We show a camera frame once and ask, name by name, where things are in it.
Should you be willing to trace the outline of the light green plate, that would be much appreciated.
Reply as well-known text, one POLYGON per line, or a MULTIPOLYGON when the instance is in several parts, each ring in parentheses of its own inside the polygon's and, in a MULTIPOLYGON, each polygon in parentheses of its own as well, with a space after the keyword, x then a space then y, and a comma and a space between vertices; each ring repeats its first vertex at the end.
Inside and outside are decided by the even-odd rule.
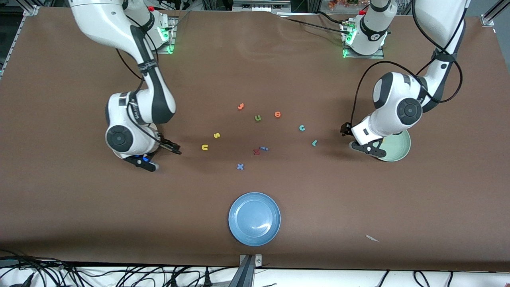
POLYGON ((406 157, 411 147, 410 135, 407 130, 387 136, 382 139, 380 148, 386 152, 386 156, 379 158, 385 162, 397 162, 406 157))

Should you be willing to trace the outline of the brown table cover sheet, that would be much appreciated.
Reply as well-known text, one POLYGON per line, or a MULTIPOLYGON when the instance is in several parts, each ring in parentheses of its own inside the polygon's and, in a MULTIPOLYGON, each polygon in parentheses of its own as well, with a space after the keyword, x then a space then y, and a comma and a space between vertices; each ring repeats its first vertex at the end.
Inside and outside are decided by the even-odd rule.
POLYGON ((406 158, 383 162, 339 132, 370 60, 268 12, 191 12, 159 58, 177 103, 161 129, 182 154, 160 151, 149 172, 104 140, 109 97, 139 80, 69 8, 41 8, 0 80, 0 248, 104 263, 225 266, 259 253, 271 267, 510 271, 510 74, 496 34, 466 24, 459 94, 409 129, 406 158), (254 155, 260 146, 269 151, 254 155), (282 216, 259 247, 228 227, 251 192, 282 216))

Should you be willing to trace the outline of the blue plate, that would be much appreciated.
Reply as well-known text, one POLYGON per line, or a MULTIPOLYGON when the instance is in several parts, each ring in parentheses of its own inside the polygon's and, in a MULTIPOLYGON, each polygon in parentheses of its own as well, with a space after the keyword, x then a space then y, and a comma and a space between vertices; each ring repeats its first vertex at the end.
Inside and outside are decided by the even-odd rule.
POLYGON ((251 247, 270 243, 277 236, 281 223, 281 212, 275 200, 259 192, 239 196, 228 213, 228 227, 233 237, 251 247))

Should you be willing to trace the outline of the grey metal box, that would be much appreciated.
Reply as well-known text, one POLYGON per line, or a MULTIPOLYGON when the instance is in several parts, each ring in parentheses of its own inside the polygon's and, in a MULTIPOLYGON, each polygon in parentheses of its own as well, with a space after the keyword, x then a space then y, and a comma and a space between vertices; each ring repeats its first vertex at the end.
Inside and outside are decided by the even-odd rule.
POLYGON ((291 13, 291 0, 233 0, 232 11, 291 13))

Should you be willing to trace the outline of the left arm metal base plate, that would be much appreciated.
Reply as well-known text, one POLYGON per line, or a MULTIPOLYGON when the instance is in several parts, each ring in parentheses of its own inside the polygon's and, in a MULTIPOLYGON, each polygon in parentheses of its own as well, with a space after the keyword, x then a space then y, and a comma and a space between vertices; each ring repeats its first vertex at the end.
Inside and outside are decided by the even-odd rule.
POLYGON ((343 58, 383 59, 383 45, 388 31, 364 31, 362 25, 350 18, 339 24, 342 35, 343 58))

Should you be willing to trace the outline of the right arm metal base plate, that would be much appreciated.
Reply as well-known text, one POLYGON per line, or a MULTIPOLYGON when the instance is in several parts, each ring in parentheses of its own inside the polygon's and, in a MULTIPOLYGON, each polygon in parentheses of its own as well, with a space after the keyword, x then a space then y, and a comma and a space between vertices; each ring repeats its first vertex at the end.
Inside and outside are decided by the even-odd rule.
POLYGON ((161 14, 157 17, 153 29, 151 29, 151 38, 154 41, 158 54, 172 54, 175 48, 177 37, 177 24, 179 18, 169 17, 161 14))

